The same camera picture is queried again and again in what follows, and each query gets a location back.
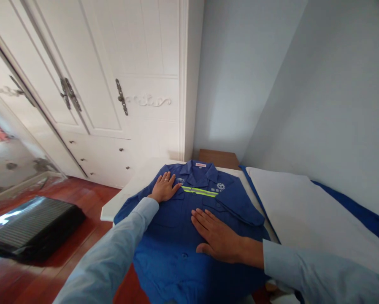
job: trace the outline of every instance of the embroidered logo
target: embroidered logo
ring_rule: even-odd
[[[220,189],[220,191],[222,191],[225,188],[225,185],[222,183],[218,183],[216,186]]]

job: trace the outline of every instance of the white mattress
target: white mattress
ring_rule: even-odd
[[[283,245],[328,252],[379,273],[379,238],[307,176],[246,171]]]
[[[148,159],[143,167],[136,171],[135,175],[129,181],[129,183],[117,194],[115,195],[108,203],[102,207],[101,220],[113,222],[115,215],[121,209],[126,200],[138,193],[140,190],[145,188],[150,182],[154,179],[156,174],[164,165],[182,163],[176,160],[169,160],[165,158],[150,158]],[[219,171],[229,173],[231,175],[237,176],[240,178],[241,183],[244,189],[247,192],[252,204],[256,209],[264,216],[264,213],[255,197],[253,190],[251,189],[244,173],[240,170],[225,169],[225,168],[216,168]],[[267,221],[264,223],[264,227],[267,229],[270,238],[274,242],[278,242],[271,226]]]

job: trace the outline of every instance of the wooden nightstand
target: wooden nightstand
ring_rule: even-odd
[[[236,154],[230,152],[200,149],[198,160],[213,163],[215,167],[240,170]]]

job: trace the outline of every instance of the reflective stripe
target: reflective stripe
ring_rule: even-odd
[[[215,197],[218,195],[218,193],[216,193],[216,192],[206,191],[206,190],[199,189],[199,188],[191,188],[191,187],[185,187],[185,186],[181,186],[181,188],[185,192],[192,192],[192,193],[206,195],[206,196],[210,196],[210,197]]]

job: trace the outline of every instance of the door handle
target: door handle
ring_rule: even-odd
[[[12,75],[9,75],[9,78],[11,78],[11,80],[14,82],[14,84],[18,87],[18,90],[17,90],[17,93],[19,95],[24,95],[25,98],[29,101],[29,103],[34,107],[36,108],[36,106],[33,104],[33,102],[29,99],[29,97],[25,94],[25,92],[23,91],[23,89],[19,86],[19,84],[16,82],[15,78],[12,77]]]
[[[77,108],[79,109],[79,111],[82,112],[80,104],[79,104],[79,101],[77,100],[77,96],[74,94],[73,88],[72,88],[69,80],[67,78],[64,78],[64,80],[66,81],[66,85],[67,85],[67,88],[68,88],[68,96],[74,102],[74,104],[77,106]]]
[[[67,92],[66,92],[66,83],[63,78],[60,78],[60,83],[62,85],[63,93],[60,93],[60,96],[66,101],[66,106],[69,110],[71,110],[70,101],[68,100]]]
[[[125,103],[125,98],[123,97],[123,92],[122,92],[121,84],[119,83],[119,79],[116,78],[115,82],[116,82],[116,87],[118,88],[118,93],[119,93],[118,100],[122,103],[123,111],[125,112],[125,115],[127,116],[127,107]]]

